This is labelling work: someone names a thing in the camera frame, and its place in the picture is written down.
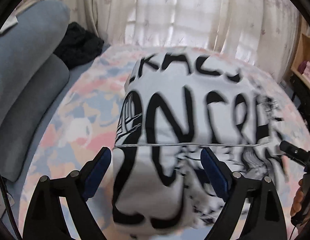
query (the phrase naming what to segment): pastel bedspread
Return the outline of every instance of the pastel bedspread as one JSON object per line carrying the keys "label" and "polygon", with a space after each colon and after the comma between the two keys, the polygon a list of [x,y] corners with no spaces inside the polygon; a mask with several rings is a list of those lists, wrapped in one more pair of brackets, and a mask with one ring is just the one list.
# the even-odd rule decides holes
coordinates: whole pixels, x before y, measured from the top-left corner
{"label": "pastel bedspread", "polygon": [[[20,200],[19,229],[22,232],[25,216],[35,186],[42,175],[51,179],[68,175],[72,170],[80,170],[92,160],[101,147],[110,149],[114,145],[117,123],[125,97],[124,84],[136,61],[141,56],[161,51],[161,48],[141,48],[137,46],[112,46],[100,57],[96,58],[89,70],[81,75],[67,93],[58,110],[54,114],[29,168]],[[182,52],[184,48],[174,48],[174,52]],[[232,61],[234,65],[243,65],[240,61]],[[252,75],[274,97],[282,109],[285,122],[284,139],[298,147],[310,150],[310,135],[293,103],[285,92],[273,81],[270,75],[258,68],[246,65],[245,71]],[[302,178],[303,169],[287,160],[289,182],[287,190],[280,194],[287,220],[288,232],[290,224],[290,207]],[[112,169],[108,169],[96,195],[88,200],[88,206],[99,227],[108,240],[130,239],[114,230],[112,221]],[[61,199],[63,213],[73,238],[79,239],[71,220],[65,199]],[[238,223],[233,239],[237,239],[244,221]],[[204,239],[209,228],[185,229],[173,235],[158,237],[162,240]]]}

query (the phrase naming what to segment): white cloth with black lettering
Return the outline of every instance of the white cloth with black lettering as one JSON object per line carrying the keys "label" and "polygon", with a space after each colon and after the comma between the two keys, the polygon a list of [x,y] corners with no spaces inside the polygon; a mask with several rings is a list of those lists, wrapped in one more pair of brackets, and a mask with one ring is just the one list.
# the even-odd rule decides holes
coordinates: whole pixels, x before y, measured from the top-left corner
{"label": "white cloth with black lettering", "polygon": [[[231,171],[285,184],[281,133],[272,129],[280,111],[241,68],[192,50],[158,53],[136,63],[126,87],[113,150],[119,231],[145,239],[216,221],[224,202],[209,184],[198,145],[220,144],[211,149]],[[194,145],[145,146],[178,143]],[[262,145],[225,147],[239,144]]]}

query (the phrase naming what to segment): sheer white curtain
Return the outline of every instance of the sheer white curtain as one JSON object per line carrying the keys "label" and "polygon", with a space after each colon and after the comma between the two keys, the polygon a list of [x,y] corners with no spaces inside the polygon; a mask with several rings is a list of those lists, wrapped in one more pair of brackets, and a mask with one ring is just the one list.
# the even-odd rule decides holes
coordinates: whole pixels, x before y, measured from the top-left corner
{"label": "sheer white curtain", "polygon": [[298,27],[289,0],[64,1],[76,21],[111,44],[211,49],[256,65],[278,82]]}

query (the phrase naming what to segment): silver screw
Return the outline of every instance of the silver screw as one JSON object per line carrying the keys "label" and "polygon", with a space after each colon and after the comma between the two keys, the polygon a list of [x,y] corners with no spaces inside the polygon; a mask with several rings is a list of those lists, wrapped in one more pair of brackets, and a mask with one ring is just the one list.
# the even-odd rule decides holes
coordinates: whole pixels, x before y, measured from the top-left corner
{"label": "silver screw", "polygon": [[238,171],[233,172],[233,176],[237,179],[239,179],[242,175]]}
{"label": "silver screw", "polygon": [[268,176],[264,177],[264,180],[267,182],[267,183],[270,183],[272,181],[272,179]]}
{"label": "silver screw", "polygon": [[39,181],[40,181],[40,182],[44,182],[44,181],[46,181],[47,179],[48,179],[48,177],[47,177],[46,175],[44,175],[44,176],[41,176],[41,177],[40,177]]}
{"label": "silver screw", "polygon": [[71,173],[70,173],[70,176],[71,177],[77,177],[79,175],[79,171],[72,171]]}

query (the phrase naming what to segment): black wire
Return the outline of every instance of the black wire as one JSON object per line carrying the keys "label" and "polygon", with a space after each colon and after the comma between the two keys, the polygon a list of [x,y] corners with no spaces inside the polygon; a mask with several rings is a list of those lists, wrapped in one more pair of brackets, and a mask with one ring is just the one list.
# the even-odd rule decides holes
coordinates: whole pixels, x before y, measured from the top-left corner
{"label": "black wire", "polygon": [[11,211],[9,199],[8,199],[8,196],[7,196],[6,186],[4,184],[4,181],[2,180],[2,176],[1,175],[0,175],[0,190],[2,192],[2,198],[4,199],[4,203],[5,203],[6,211],[7,211],[8,217],[9,217],[9,221],[11,223],[11,226],[13,227],[15,235],[16,235],[18,240],[23,240],[23,238],[21,237],[20,232],[18,230],[18,227],[16,225],[13,212]]}
{"label": "black wire", "polygon": [[296,228],[296,227],[294,227],[294,228],[293,228],[293,230],[292,230],[292,233],[291,233],[291,236],[290,236],[290,239],[289,239],[289,240],[291,240],[291,238],[292,238],[292,236],[293,236],[293,232],[294,232],[295,228]]}

